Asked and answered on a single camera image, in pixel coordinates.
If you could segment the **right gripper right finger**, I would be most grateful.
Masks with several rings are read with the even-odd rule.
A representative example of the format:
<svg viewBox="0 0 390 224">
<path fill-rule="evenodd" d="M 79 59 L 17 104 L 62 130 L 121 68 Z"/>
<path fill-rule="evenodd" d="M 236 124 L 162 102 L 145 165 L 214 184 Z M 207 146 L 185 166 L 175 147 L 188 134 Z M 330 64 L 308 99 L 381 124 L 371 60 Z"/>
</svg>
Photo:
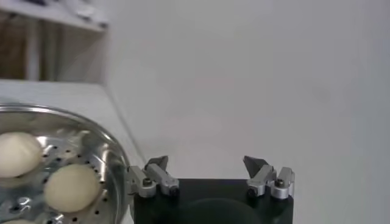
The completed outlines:
<svg viewBox="0 0 390 224">
<path fill-rule="evenodd" d="M 252 198 L 263 196 L 266 188 L 271 197 L 285 200 L 294 196 L 295 173 L 289 167 L 282 167 L 279 173 L 264 159 L 245 156 L 244 165 L 250 178 L 246 181 L 247 194 Z"/>
</svg>

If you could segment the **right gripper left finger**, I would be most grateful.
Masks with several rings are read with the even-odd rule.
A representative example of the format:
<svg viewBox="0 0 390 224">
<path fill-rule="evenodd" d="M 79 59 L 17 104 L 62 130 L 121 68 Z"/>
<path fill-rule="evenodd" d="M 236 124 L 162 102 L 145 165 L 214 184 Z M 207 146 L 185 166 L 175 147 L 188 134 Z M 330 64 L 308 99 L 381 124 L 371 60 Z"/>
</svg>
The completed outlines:
<svg viewBox="0 0 390 224">
<path fill-rule="evenodd" d="M 130 193 L 138 194 L 143 198 L 151 198 L 157 194 L 157 188 L 159 188 L 163 195 L 178 196 L 179 180 L 166 171 L 168 161 L 168 156 L 160 156 L 151 158 L 143 168 L 129 166 L 127 172 Z"/>
</svg>

